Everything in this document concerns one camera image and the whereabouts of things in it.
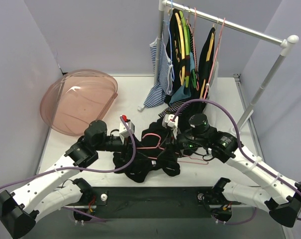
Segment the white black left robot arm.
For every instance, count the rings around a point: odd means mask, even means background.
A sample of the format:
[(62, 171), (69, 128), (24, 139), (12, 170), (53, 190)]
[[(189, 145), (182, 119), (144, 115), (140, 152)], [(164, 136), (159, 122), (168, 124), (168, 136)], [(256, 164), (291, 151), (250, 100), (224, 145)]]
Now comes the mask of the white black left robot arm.
[(107, 135), (106, 123), (95, 120), (46, 171), (26, 179), (25, 185), (12, 192), (6, 186), (0, 187), (0, 221), (13, 239), (24, 237), (40, 219), (63, 206), (91, 201), (93, 189), (84, 179), (57, 187), (82, 171), (90, 171), (99, 151), (125, 153), (132, 147), (132, 153), (136, 153), (135, 126), (123, 116), (120, 120), (118, 136)]

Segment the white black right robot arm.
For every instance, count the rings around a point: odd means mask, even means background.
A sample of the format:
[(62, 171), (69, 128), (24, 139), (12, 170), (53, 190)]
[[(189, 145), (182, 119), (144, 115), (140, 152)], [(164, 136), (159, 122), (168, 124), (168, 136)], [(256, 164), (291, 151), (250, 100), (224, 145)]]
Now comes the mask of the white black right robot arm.
[(181, 133), (178, 118), (173, 114), (164, 116), (162, 125), (172, 130), (170, 144), (174, 150), (202, 147), (209, 156), (237, 169), (257, 184), (250, 187), (220, 178), (211, 194), (215, 202), (243, 203), (269, 213), (282, 226), (295, 225), (301, 212), (301, 181), (282, 175), (238, 143), (235, 136), (210, 126), (205, 114), (193, 115), (189, 123), (190, 129)]

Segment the pink wire hanger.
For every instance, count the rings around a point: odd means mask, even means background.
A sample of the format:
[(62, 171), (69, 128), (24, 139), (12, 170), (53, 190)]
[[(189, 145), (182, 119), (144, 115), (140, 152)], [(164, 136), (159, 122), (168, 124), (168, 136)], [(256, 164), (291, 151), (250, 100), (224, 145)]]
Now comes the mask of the pink wire hanger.
[[(160, 135), (156, 134), (156, 133), (147, 133), (145, 135), (143, 135), (142, 139), (148, 137), (148, 136), (153, 136), (153, 137), (156, 137), (158, 138), (158, 142), (155, 146), (138, 146), (136, 149), (139, 149), (139, 150), (152, 150), (152, 149), (160, 149), (160, 150), (164, 150), (165, 148), (161, 147), (161, 141), (162, 141), (162, 138)], [(189, 155), (185, 155), (185, 154), (182, 154), (181, 158), (189, 158), (191, 160), (197, 160), (197, 161), (200, 161), (200, 163), (198, 162), (188, 162), (188, 161), (182, 161), (182, 160), (178, 160), (178, 162), (181, 162), (181, 163), (191, 163), (191, 164), (199, 164), (199, 165), (208, 165), (209, 162), (208, 161), (204, 161), (203, 159), (199, 159), (199, 158), (193, 158)]]

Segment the black tank top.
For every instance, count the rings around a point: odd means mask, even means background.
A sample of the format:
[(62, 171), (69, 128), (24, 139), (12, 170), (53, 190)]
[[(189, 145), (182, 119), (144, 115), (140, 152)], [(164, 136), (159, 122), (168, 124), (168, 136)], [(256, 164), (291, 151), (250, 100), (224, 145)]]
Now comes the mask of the black tank top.
[[(158, 138), (150, 136), (141, 141), (137, 140), (136, 147), (155, 146), (157, 142)], [(160, 169), (170, 177), (177, 176), (181, 172), (178, 159), (168, 159), (165, 156), (165, 149), (136, 149), (133, 162), (121, 171), (117, 171), (117, 174), (124, 173), (132, 181), (142, 183), (145, 181), (149, 172)]]

